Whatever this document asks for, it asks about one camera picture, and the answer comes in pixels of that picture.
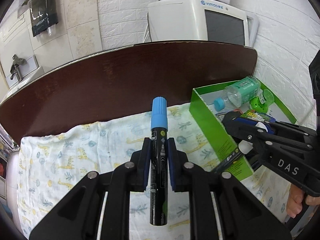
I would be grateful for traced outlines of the person's right hand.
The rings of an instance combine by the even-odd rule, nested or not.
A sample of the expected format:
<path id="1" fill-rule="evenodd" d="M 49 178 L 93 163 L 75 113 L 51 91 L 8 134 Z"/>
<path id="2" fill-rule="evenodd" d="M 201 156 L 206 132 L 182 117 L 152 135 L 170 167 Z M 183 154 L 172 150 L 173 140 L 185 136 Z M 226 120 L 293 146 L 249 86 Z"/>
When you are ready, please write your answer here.
<path id="1" fill-rule="evenodd" d="M 303 202 L 309 206 L 315 206 L 320 204 L 319 197 L 307 196 L 305 201 L 303 201 L 303 199 L 304 191 L 302 191 L 295 185 L 291 184 L 286 204 L 286 212 L 288 216 L 290 216 L 291 218 L 295 218 L 296 215 L 298 215 L 302 211 Z"/>

